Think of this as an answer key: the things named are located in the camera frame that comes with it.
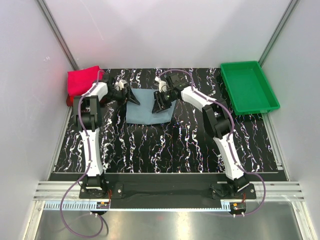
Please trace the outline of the grey blue t shirt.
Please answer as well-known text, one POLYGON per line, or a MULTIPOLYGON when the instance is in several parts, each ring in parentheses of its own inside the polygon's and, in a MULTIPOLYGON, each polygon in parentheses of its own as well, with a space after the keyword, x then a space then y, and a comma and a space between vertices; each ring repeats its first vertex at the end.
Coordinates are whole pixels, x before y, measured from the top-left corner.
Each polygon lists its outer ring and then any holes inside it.
POLYGON ((153 89, 133 88, 133 94, 140 102, 140 105, 132 102, 126 104, 126 123, 136 125, 157 125, 165 124, 171 121, 176 101, 172 102, 169 109, 159 113, 152 113, 155 99, 153 89))

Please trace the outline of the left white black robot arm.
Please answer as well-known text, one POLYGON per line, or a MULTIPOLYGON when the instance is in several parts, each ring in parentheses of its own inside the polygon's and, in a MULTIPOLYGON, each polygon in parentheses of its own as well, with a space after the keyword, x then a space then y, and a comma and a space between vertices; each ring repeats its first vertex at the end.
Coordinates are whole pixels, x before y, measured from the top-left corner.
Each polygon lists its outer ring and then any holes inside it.
POLYGON ((107 74, 73 100, 73 122, 84 147, 85 172, 80 177, 80 197, 103 198, 110 194, 100 156, 99 134, 102 125, 101 101, 131 102, 140 105, 126 80, 116 81, 107 74))

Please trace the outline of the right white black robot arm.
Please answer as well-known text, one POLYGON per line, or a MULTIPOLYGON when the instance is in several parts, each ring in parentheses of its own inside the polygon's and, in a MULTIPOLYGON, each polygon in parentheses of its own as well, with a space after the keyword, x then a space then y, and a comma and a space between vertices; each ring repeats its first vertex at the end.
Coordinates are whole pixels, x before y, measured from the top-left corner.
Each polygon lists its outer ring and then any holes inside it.
POLYGON ((192 83, 175 73, 167 75, 166 80, 156 76, 154 81, 158 90, 153 94, 152 113, 169 109, 175 100, 189 103, 201 111, 204 130, 218 147, 227 177, 227 185, 219 195, 225 197, 228 194, 235 199, 243 195, 249 186, 249 180, 234 144, 234 123, 228 105, 200 92, 192 83))

